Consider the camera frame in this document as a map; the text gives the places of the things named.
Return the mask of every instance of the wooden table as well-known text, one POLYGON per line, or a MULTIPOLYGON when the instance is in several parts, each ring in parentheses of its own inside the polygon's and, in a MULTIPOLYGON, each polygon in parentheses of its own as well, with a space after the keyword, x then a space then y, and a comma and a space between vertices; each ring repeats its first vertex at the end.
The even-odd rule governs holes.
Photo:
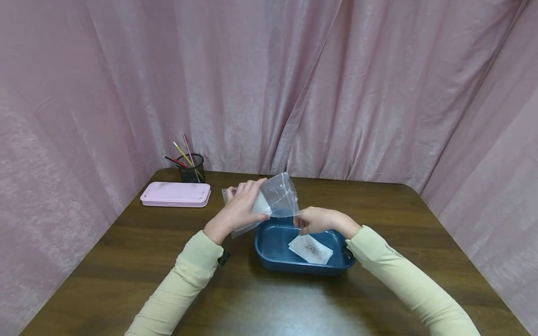
MULTIPOLYGON (((122 335, 184 244, 222 208, 221 189, 255 178, 207 172, 212 194, 201 209, 142 206, 137 195, 23 335, 122 335)), ((179 181, 179 173, 163 169, 152 181, 179 181)), ((372 227, 462 304, 482 335, 528 335, 411 188, 308 178, 293 182, 300 208, 338 209, 372 227)), ((261 266, 253 239, 249 232, 224 242, 231 258, 217 269, 175 335, 427 334, 359 264, 340 277, 277 273, 261 266)))

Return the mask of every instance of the pink plastic container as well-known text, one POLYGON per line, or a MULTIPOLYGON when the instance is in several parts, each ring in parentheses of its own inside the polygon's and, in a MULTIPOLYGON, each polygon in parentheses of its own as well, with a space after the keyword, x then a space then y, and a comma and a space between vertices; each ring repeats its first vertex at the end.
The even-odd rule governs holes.
POLYGON ((140 196, 143 205, 203 208, 211 187, 205 183, 152 182, 140 196))

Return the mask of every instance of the blue tray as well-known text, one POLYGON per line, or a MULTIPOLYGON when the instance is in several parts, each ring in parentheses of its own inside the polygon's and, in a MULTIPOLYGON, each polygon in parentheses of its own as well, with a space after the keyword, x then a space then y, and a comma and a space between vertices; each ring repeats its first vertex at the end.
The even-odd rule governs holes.
POLYGON ((355 258, 345 253, 345 238, 334 230, 311 235, 332 249, 327 265, 306 262, 288 249, 288 244, 298 234, 299 229, 293 226, 292 217, 271 218, 258 225, 254 246, 261 264, 270 270, 291 273, 339 275, 355 263, 355 258))

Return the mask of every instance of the left hand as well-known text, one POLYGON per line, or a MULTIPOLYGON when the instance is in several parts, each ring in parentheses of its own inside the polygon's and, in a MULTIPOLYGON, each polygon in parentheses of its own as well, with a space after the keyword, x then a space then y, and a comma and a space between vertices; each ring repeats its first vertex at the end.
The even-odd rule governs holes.
POLYGON ((267 178, 261 178, 257 181, 240 183, 237 188, 229 187, 226 190, 228 202, 203 229, 206 236, 215 244, 220 245, 233 230, 255 221, 268 220, 269 215, 252 212, 260 185, 265 181, 267 178))

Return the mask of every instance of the sleeve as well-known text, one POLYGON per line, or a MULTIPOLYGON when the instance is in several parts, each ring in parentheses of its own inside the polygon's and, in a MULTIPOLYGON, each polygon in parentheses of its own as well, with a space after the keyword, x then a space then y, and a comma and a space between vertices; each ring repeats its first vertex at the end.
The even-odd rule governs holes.
POLYGON ((471 318, 429 276, 363 226, 346 241, 361 265, 415 311, 432 336, 480 335, 471 318))
POLYGON ((171 335, 196 295, 213 277, 223 252, 202 231, 195 234, 125 335, 171 335))

